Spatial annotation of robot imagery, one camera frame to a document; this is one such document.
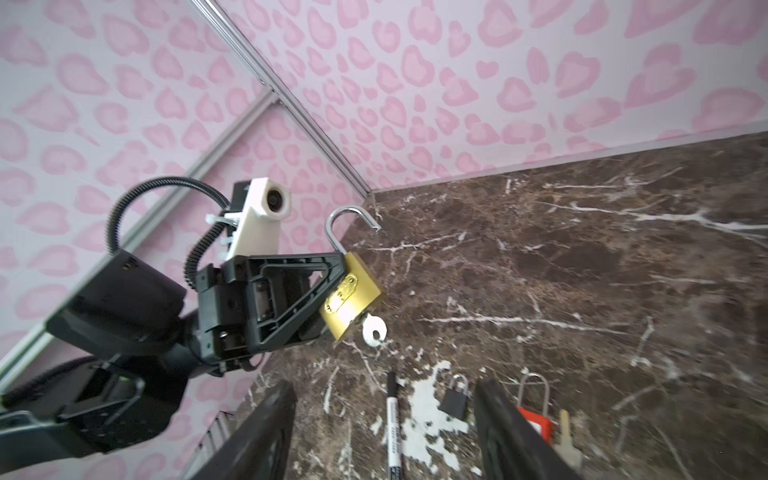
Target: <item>robotic arm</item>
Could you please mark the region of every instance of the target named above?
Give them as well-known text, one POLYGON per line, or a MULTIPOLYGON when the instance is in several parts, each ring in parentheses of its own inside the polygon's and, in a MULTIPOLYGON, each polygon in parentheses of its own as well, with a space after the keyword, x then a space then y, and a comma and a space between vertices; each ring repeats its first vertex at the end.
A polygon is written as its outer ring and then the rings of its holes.
POLYGON ((258 353, 317 338, 325 326, 320 307, 347 266, 338 252, 276 255, 289 212, 290 194, 267 179, 235 184, 231 203, 185 177, 150 180, 123 196, 108 222, 111 259, 46 325, 93 356, 3 395, 0 473, 144 442, 165 430, 189 378, 251 370, 258 353), (118 244, 130 202, 168 185, 203 191, 223 208, 187 258, 198 308, 183 317, 186 290, 118 244), (227 259, 198 270, 224 230, 227 259), (319 277, 313 285, 311 276, 319 277))

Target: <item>marker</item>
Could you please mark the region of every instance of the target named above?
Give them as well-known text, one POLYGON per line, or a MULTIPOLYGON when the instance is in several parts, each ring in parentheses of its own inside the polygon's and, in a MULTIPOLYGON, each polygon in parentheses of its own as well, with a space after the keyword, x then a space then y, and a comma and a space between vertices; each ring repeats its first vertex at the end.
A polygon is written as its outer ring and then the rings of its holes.
POLYGON ((389 480, 400 480, 400 422, 397 415, 397 380, 394 372, 386 376, 386 437, 389 480))

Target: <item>black padlock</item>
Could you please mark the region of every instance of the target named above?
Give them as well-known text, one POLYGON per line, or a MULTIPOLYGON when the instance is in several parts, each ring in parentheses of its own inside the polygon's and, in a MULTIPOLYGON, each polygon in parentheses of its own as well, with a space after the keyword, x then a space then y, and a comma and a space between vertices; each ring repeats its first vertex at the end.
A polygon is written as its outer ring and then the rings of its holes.
POLYGON ((440 402, 438 410, 449 414, 451 417, 459 420, 464 420, 464 414, 467 411, 467 400, 469 391, 469 381, 467 377, 461 373, 457 373, 451 378, 451 382, 448 384, 448 389, 445 391, 445 398, 440 402), (464 381, 464 389, 459 392, 454 390, 453 386, 456 383, 456 379, 464 381))

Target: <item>metal extrusion beam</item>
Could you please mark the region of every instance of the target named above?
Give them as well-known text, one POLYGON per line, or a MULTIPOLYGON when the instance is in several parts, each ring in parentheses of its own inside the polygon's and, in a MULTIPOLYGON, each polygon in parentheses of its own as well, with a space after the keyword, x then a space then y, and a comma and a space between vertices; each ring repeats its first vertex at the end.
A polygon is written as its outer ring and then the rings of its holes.
POLYGON ((349 181, 355 191, 365 198, 371 192, 368 184, 310 116, 310 113, 299 103, 290 89, 280 80, 280 77, 267 64, 261 54, 243 36, 229 15, 214 0, 190 0, 190 3, 200 11, 210 26, 219 32, 232 52, 243 62, 243 65, 259 78, 262 84, 277 92, 288 112, 301 125, 304 132, 315 142, 331 163, 339 169, 339 172, 349 181))
MULTIPOLYGON (((216 139, 216 142, 203 153, 195 164, 186 172, 186 176, 196 180, 203 180, 210 169, 218 162, 224 154, 234 145, 234 143, 250 128, 256 121, 269 109, 277 103, 279 97, 277 93, 265 88, 261 95, 256 98, 222 134, 216 139)), ((188 188, 178 187, 164 195, 152 206, 152 208, 141 217, 141 219, 132 226, 121 239, 121 248, 126 251, 136 250, 176 208, 181 201, 191 192, 188 188)), ((109 256, 105 256, 97 263, 88 275, 74 286, 72 292, 78 292, 91 278, 109 261, 109 256)), ((60 306, 54 309, 58 311, 70 299, 67 298, 60 306)), ((4 392, 19 375, 45 350, 54 337, 45 331, 45 319, 32 327, 24 338, 0 360, 0 392, 4 392)))

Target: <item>red padlock body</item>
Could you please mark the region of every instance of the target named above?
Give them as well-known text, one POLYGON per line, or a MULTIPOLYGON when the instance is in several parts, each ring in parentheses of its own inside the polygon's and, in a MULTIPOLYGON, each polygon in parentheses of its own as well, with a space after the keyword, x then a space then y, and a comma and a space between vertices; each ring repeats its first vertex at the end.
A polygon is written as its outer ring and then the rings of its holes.
POLYGON ((531 425, 534 430, 536 430, 541 437, 548 443, 552 444, 552 421, 548 419, 545 416, 539 415, 538 413, 529 412, 526 409, 521 409, 518 407, 518 410, 520 410, 520 413, 523 414, 526 420, 528 420, 529 423, 534 424, 531 425))

